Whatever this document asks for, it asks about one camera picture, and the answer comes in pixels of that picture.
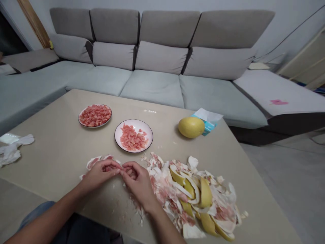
sofa backrest cushion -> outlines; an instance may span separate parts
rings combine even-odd
[[[133,70],[136,57],[135,45],[95,42],[94,65]]]
[[[131,9],[94,8],[90,11],[96,41],[137,45],[140,13]]]
[[[268,10],[220,10],[201,14],[191,47],[251,48],[275,13]]]
[[[56,54],[64,59],[92,63],[92,44],[85,38],[50,34]]]
[[[179,75],[187,53],[188,48],[169,47],[141,41],[135,68]]]
[[[95,40],[92,32],[89,9],[52,8],[50,14],[57,34]]]
[[[199,17],[198,11],[143,11],[140,41],[188,47]]]
[[[253,49],[213,49],[193,47],[190,50],[184,75],[221,80],[235,80],[242,76],[256,51]]]

beige table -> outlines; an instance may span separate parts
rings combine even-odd
[[[91,104],[112,108],[110,122],[98,129],[83,128],[79,112]],[[113,154],[121,162],[140,161],[143,154],[126,153],[114,140],[118,124],[126,119],[146,122],[154,133],[147,155],[154,151],[163,160],[185,163],[192,155],[198,169],[222,175],[233,183],[237,205],[249,217],[236,228],[235,243],[301,243],[272,195],[223,120],[206,137],[180,136],[176,125],[193,112],[185,109],[124,99],[88,91],[72,90],[14,128],[11,132],[33,134],[35,142],[21,147],[22,158],[0,169],[0,177],[48,200],[58,201],[79,182],[90,158]],[[140,226],[121,178],[108,182],[82,203],[79,213],[144,243],[155,243],[150,223]],[[188,243],[225,243],[221,238],[187,240]]]

floor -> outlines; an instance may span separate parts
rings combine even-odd
[[[309,133],[271,145],[241,144],[304,244],[325,243],[325,146]],[[45,200],[0,179],[0,243]],[[135,241],[125,238],[124,243]]]

white plate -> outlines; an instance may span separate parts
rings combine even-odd
[[[83,110],[81,110],[81,112],[80,112],[79,115],[78,115],[78,121],[79,121],[79,123],[80,123],[83,127],[86,127],[86,128],[98,128],[98,127],[102,127],[103,125],[107,124],[107,122],[112,118],[113,111],[112,111],[112,109],[111,109],[109,106],[107,106],[107,105],[105,105],[105,104],[93,104],[93,105],[104,105],[104,106],[108,107],[108,108],[111,110],[111,117],[110,117],[110,118],[109,118],[109,119],[108,119],[104,124],[101,124],[101,125],[98,125],[98,126],[93,126],[93,127],[91,127],[91,126],[86,126],[86,125],[84,125],[83,123],[80,122],[80,120],[79,120],[79,116],[82,114],[83,111],[86,110],[86,108],[88,108],[88,106],[87,106],[86,108],[84,108]]]
[[[145,133],[147,133],[147,135],[145,136],[146,139],[149,139],[146,148],[142,148],[140,150],[136,150],[136,151],[129,151],[127,150],[125,147],[122,146],[121,143],[121,136],[123,134],[123,131],[121,130],[121,128],[123,128],[123,124],[126,124],[128,126],[133,125],[133,128],[135,129],[135,131],[138,133],[139,130],[143,130]],[[153,133],[151,128],[143,121],[141,120],[136,120],[136,119],[131,119],[131,120],[126,120],[123,121],[122,123],[120,123],[116,129],[115,129],[115,141],[116,143],[119,145],[120,148],[122,148],[124,151],[128,151],[130,153],[140,153],[144,150],[146,150],[148,147],[150,147],[152,141],[153,141]]]

peel pile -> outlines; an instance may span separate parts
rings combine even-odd
[[[192,156],[187,165],[179,160],[164,162],[155,153],[143,156],[154,193],[165,212],[184,238],[204,238],[205,233],[196,225],[201,221],[206,233],[233,241],[233,231],[248,216],[240,215],[236,207],[236,192],[231,183],[229,190],[223,185],[222,176],[215,177],[208,171],[198,171],[198,160]]]

